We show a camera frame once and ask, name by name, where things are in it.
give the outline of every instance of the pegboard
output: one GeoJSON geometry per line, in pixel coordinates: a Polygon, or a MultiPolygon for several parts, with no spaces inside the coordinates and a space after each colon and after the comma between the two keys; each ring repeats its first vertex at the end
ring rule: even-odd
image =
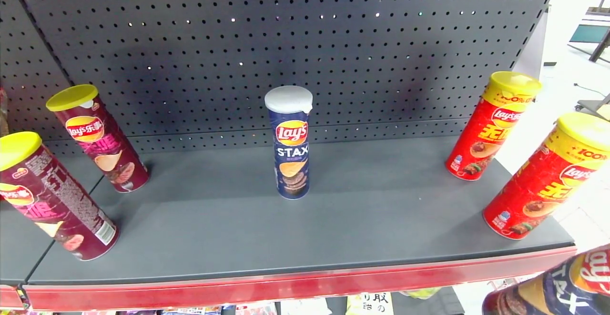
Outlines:
{"type": "Polygon", "coordinates": [[[9,128],[35,130],[44,139],[67,139],[44,102],[70,83],[20,1],[0,0],[0,4],[0,76],[9,96],[9,128]]]}
{"type": "MultiPolygon", "coordinates": [[[[308,135],[312,143],[449,136],[459,135],[467,122],[460,119],[316,126],[311,128],[308,135]]],[[[139,153],[155,153],[270,146],[273,139],[269,130],[246,130],[139,136],[132,137],[131,144],[139,153]]],[[[74,155],[81,152],[74,141],[48,141],[45,145],[55,154],[74,155]]]]}
{"type": "Polygon", "coordinates": [[[263,130],[262,98],[286,84],[314,93],[312,126],[468,118],[548,0],[26,2],[134,137],[263,130]]]}

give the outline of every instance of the red shelf edge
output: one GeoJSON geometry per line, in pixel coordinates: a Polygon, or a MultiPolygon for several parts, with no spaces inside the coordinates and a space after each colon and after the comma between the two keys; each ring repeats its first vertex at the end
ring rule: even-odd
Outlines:
{"type": "Polygon", "coordinates": [[[23,310],[23,302],[17,293],[17,289],[8,285],[0,285],[0,308],[23,310]]]}
{"type": "Polygon", "coordinates": [[[509,278],[547,270],[576,252],[576,247],[572,245],[529,254],[431,264],[167,283],[25,285],[24,289],[35,311],[164,309],[239,304],[259,300],[421,289],[509,278]]]}

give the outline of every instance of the potato chip can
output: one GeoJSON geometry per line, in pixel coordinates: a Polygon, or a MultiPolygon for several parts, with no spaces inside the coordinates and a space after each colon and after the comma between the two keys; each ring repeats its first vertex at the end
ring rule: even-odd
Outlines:
{"type": "Polygon", "coordinates": [[[610,314],[610,244],[487,295],[483,315],[610,314]]]}
{"type": "Polygon", "coordinates": [[[309,113],[314,96],[303,87],[276,87],[265,95],[273,129],[277,191],[296,200],[309,191],[309,113]]]}
{"type": "Polygon", "coordinates": [[[0,195],[80,260],[111,249],[118,228],[35,132],[0,138],[0,195]]]}
{"type": "Polygon", "coordinates": [[[46,107],[68,134],[102,170],[118,192],[131,192],[148,181],[148,170],[138,153],[106,111],[98,89],[83,84],[51,97],[46,107]]]}
{"type": "Polygon", "coordinates": [[[494,72],[445,167],[467,181],[481,178],[542,84],[525,74],[494,72]]]}
{"type": "Polygon", "coordinates": [[[610,122],[562,115],[549,136],[483,210],[508,239],[523,239],[563,204],[610,156],[610,122]]]}

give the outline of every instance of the maroon chip can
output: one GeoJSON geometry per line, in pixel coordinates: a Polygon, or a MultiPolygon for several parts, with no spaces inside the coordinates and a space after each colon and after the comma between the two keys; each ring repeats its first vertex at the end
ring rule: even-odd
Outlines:
{"type": "Polygon", "coordinates": [[[98,258],[118,228],[35,132],[0,138],[0,195],[80,260],[98,258]]]}
{"type": "Polygon", "coordinates": [[[131,192],[148,181],[138,153],[106,111],[98,89],[76,85],[51,97],[46,107],[65,126],[118,192],[131,192]]]}

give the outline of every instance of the plastic lid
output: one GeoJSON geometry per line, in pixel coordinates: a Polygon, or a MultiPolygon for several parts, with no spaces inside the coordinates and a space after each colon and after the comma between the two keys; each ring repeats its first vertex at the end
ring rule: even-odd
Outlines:
{"type": "Polygon", "coordinates": [[[538,79],[519,72],[493,72],[489,82],[515,95],[536,96],[542,90],[542,83],[538,79]]]}
{"type": "Polygon", "coordinates": [[[50,111],[64,111],[78,107],[79,105],[89,102],[98,95],[98,88],[91,84],[84,83],[68,87],[63,91],[55,94],[46,102],[46,107],[50,111]]]}
{"type": "Polygon", "coordinates": [[[36,152],[42,145],[40,135],[32,131],[0,137],[0,171],[8,170],[36,152]]]}
{"type": "Polygon", "coordinates": [[[570,112],[561,115],[557,126],[574,139],[610,152],[610,122],[588,113],[570,112]]]}
{"type": "Polygon", "coordinates": [[[276,87],[265,95],[265,106],[277,113],[309,113],[313,102],[311,92],[296,85],[276,87]]]}

